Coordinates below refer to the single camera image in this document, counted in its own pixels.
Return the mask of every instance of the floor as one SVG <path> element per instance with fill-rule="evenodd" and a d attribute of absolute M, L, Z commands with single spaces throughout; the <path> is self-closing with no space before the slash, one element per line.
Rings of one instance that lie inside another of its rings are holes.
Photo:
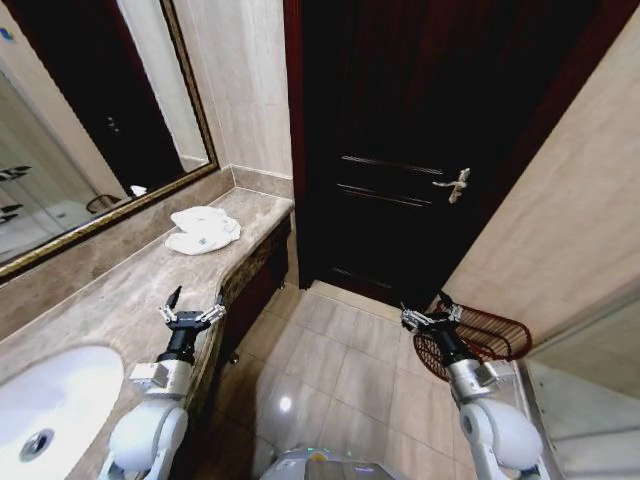
<path fill-rule="evenodd" d="M 448 386 L 420 363 L 396 309 L 325 284 L 276 292 L 227 365 L 197 479 L 259 478 L 322 447 L 413 480 L 474 479 Z"/>

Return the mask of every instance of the door handle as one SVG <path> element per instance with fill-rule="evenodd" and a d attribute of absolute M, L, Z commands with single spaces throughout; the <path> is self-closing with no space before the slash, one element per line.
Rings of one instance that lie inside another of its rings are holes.
<path fill-rule="evenodd" d="M 431 183 L 436 187 L 443 187 L 443 188 L 453 187 L 453 190 L 451 190 L 451 195 L 449 195 L 449 203 L 456 203 L 458 201 L 458 198 L 460 198 L 460 196 L 462 195 L 462 190 L 467 188 L 467 179 L 469 178 L 470 173 L 471 173 L 471 169 L 465 168 L 463 170 L 460 170 L 460 174 L 458 174 L 458 179 L 454 180 L 453 182 L 447 182 L 447 183 L 431 182 Z"/>

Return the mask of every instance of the folded towel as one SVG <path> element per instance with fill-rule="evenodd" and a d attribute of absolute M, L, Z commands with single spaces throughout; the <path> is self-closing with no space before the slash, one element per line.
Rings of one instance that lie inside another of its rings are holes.
<path fill-rule="evenodd" d="M 172 233 L 165 246 L 184 253 L 200 255 L 218 250 L 240 238 L 240 224 L 222 208 L 192 207 L 171 214 L 181 233 Z"/>

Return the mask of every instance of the wicker basket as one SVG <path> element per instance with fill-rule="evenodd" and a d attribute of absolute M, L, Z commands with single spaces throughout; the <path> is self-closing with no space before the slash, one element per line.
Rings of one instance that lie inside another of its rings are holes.
<path fill-rule="evenodd" d="M 516 360 L 531 350 L 531 332 L 522 323 L 460 306 L 462 315 L 456 332 L 482 361 Z M 444 311 L 444 304 L 438 302 L 435 312 Z M 447 372 L 441 364 L 441 355 L 433 339 L 424 333 L 417 333 L 413 337 L 413 345 L 424 366 L 447 381 Z"/>

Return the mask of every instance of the sink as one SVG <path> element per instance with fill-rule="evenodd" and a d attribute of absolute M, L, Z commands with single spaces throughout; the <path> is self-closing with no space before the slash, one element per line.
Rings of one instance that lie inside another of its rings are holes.
<path fill-rule="evenodd" d="M 86 346 L 48 358 L 0 386 L 3 478 L 63 479 L 118 398 L 120 356 Z"/>

